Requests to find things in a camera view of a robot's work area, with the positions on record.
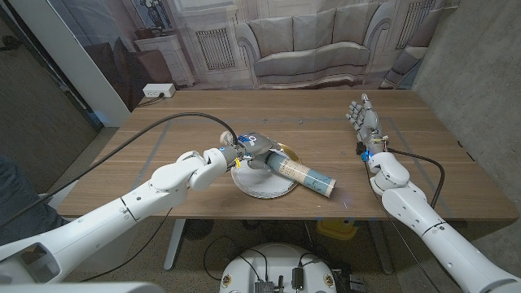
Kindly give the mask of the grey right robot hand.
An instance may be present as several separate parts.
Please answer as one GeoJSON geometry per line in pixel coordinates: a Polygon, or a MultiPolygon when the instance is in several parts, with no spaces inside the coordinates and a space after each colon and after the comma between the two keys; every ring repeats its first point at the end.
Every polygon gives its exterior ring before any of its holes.
{"type": "Polygon", "coordinates": [[[361,94],[361,102],[349,105],[348,121],[357,136],[357,154],[366,152],[368,156],[384,152],[384,134],[377,112],[366,93],[361,94]]]}

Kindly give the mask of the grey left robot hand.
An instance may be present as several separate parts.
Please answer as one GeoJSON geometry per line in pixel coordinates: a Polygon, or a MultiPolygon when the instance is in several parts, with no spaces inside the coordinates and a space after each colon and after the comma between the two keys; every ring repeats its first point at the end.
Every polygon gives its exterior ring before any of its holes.
{"type": "Polygon", "coordinates": [[[262,169],[269,153],[282,150],[281,145],[259,133],[245,133],[237,137],[240,158],[252,169],[262,169]]]}

